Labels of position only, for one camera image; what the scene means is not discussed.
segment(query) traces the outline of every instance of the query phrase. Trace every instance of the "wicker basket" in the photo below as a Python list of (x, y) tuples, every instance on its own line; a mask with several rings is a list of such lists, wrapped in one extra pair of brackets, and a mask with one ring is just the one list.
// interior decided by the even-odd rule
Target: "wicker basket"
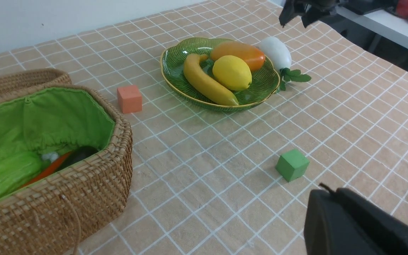
[(127, 203), (132, 176), (130, 124), (98, 92), (54, 84), (49, 77), (70, 81), (54, 69), (0, 78), (4, 95), (0, 103), (48, 87), (82, 89), (113, 118), (114, 132), (106, 149), (0, 201), (1, 255), (62, 255), (73, 247), (76, 253), (79, 242), (117, 218)]

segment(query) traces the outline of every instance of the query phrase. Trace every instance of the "banana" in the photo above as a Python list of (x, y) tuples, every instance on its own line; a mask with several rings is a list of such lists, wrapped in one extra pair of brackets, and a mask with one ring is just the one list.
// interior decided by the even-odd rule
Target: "banana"
[(183, 74), (187, 81), (201, 94), (219, 105), (239, 105), (235, 95), (223, 85), (212, 79), (199, 66), (201, 61), (209, 58), (207, 55), (190, 54), (183, 63)]

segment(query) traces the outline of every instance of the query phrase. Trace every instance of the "orange cube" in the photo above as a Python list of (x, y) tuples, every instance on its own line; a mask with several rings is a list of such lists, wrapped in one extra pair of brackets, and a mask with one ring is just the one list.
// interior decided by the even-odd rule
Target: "orange cube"
[(138, 87), (118, 87), (118, 103), (123, 114), (140, 112), (143, 101)]

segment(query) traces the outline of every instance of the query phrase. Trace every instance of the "wooden block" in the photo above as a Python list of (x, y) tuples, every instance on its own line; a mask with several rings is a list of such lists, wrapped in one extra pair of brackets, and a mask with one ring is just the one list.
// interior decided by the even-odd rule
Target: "wooden block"
[(309, 164), (309, 160), (298, 149), (293, 149), (280, 156), (275, 168), (290, 182), (305, 174)]
[(140, 112), (143, 100), (138, 87), (136, 85), (118, 87), (118, 103), (123, 114)]

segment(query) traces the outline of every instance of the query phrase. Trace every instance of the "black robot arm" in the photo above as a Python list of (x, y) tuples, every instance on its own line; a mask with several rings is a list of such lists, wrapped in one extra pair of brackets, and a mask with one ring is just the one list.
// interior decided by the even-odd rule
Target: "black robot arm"
[(336, 15), (336, 7), (346, 3), (346, 0), (286, 0), (280, 13), (280, 25), (284, 27), (296, 16), (301, 16), (301, 22), (306, 28), (314, 22)]

